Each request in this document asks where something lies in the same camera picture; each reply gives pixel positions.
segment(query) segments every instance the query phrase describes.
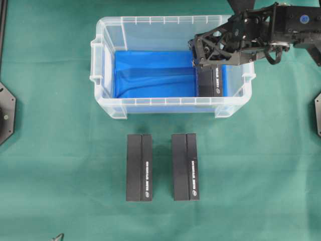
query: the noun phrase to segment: black mount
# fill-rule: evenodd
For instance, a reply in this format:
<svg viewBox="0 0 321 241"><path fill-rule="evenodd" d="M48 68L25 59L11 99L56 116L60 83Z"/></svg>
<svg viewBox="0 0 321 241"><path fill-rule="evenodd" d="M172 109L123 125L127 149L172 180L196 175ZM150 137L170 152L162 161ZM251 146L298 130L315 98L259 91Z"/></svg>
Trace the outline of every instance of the black mount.
<svg viewBox="0 0 321 241"><path fill-rule="evenodd" d="M5 34L7 0L0 0L0 68ZM16 98L0 82L0 145L14 133Z"/></svg>

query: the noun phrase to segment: printed logo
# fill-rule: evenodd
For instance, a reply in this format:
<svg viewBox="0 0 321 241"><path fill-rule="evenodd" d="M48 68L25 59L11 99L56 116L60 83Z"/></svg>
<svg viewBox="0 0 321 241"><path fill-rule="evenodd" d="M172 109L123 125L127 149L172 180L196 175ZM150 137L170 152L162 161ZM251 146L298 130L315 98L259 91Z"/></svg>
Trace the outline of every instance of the printed logo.
<svg viewBox="0 0 321 241"><path fill-rule="evenodd" d="M307 24L309 21L310 21L310 18L309 18L308 15L302 15L302 16L300 17L300 22L301 22L302 24Z"/></svg>

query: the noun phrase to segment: blue plastic sheet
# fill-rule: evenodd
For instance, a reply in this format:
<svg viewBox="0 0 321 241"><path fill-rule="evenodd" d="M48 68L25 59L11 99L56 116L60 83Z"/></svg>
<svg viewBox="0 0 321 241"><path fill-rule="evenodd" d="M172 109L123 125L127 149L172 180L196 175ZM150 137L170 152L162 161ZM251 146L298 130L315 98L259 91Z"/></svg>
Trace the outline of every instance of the blue plastic sheet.
<svg viewBox="0 0 321 241"><path fill-rule="evenodd" d="M190 51L115 53L114 98L195 97Z"/></svg>

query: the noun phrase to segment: green fabric surface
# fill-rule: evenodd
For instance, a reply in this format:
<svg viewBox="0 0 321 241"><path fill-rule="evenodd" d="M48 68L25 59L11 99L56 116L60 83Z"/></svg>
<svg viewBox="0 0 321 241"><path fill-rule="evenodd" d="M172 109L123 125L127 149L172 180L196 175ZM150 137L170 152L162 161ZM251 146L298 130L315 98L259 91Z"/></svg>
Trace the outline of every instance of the green fabric surface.
<svg viewBox="0 0 321 241"><path fill-rule="evenodd" d="M252 98L230 118L118 121L94 99L100 18L215 14L232 11L224 0L9 0L1 81L17 118L0 147L0 240L321 240L321 68L305 50L275 66L255 62ZM135 133L153 137L150 203L125 202L126 136ZM173 133L197 133L200 201L173 201Z"/></svg>

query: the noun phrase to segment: black box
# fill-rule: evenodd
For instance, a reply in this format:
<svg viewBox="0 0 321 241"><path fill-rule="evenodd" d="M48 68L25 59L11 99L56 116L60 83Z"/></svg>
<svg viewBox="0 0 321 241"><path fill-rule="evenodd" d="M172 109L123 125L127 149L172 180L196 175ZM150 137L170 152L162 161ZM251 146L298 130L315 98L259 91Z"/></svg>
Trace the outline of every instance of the black box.
<svg viewBox="0 0 321 241"><path fill-rule="evenodd" d="M172 135L174 200L199 200L196 134Z"/></svg>
<svg viewBox="0 0 321 241"><path fill-rule="evenodd" d="M223 80L222 66L197 67L198 97L222 97Z"/></svg>
<svg viewBox="0 0 321 241"><path fill-rule="evenodd" d="M128 135L127 138L126 201L151 201L151 135Z"/></svg>

